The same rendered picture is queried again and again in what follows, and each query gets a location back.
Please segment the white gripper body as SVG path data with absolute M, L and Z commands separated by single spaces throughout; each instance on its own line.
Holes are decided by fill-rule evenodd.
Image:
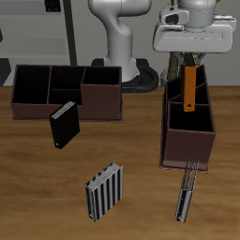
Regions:
M 156 52 L 227 53 L 233 45 L 237 21 L 233 16 L 216 15 L 211 25 L 200 31 L 184 25 L 157 23 L 153 49 Z

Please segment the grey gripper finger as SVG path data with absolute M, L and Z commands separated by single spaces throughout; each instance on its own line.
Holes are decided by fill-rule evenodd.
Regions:
M 185 63 L 185 57 L 184 54 L 182 52 L 176 52 L 175 53 L 177 60 L 178 60 L 178 65 L 182 66 Z
M 194 57 L 196 65 L 200 65 L 203 58 L 206 56 L 206 52 L 201 52 Z

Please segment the orange book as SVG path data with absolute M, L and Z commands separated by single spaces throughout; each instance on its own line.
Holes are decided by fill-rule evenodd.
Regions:
M 182 68 L 182 73 L 184 111 L 194 112 L 196 93 L 196 65 L 192 59 L 185 61 Z

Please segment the dark brown desk caddy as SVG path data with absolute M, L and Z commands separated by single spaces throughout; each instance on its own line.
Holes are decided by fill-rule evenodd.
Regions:
M 160 163 L 162 169 L 184 170 L 187 160 L 208 172 L 216 128 L 207 87 L 205 67 L 197 67 L 195 111 L 185 112 L 180 78 L 166 83 L 162 103 Z
M 47 120 L 71 100 L 82 121 L 120 122 L 121 81 L 120 67 L 18 65 L 10 101 L 13 117 Z

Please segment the black and white striped book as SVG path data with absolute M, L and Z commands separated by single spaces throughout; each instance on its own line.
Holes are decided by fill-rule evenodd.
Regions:
M 123 167 L 112 162 L 84 187 L 88 216 L 98 221 L 123 198 Z

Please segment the black items on shelf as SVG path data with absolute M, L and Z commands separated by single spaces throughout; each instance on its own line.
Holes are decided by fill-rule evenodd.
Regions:
M 47 12 L 60 12 L 60 0 L 44 0 L 45 9 Z

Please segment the grey shelf unit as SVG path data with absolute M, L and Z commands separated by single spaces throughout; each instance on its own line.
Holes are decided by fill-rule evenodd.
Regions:
M 63 58 L 76 66 L 71 0 L 47 12 L 44 0 L 0 0 L 0 58 Z

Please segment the dark grey block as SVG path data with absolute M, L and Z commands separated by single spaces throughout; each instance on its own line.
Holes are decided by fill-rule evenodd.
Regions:
M 0 58 L 0 86 L 3 86 L 11 72 L 11 66 L 7 58 Z

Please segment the flat black base plate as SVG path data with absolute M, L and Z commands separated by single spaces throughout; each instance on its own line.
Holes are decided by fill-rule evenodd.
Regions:
M 158 74 L 149 67 L 146 59 L 114 59 L 106 57 L 102 66 L 93 65 L 88 71 L 89 83 L 101 85 L 104 91 L 117 95 L 147 93 L 158 86 Z

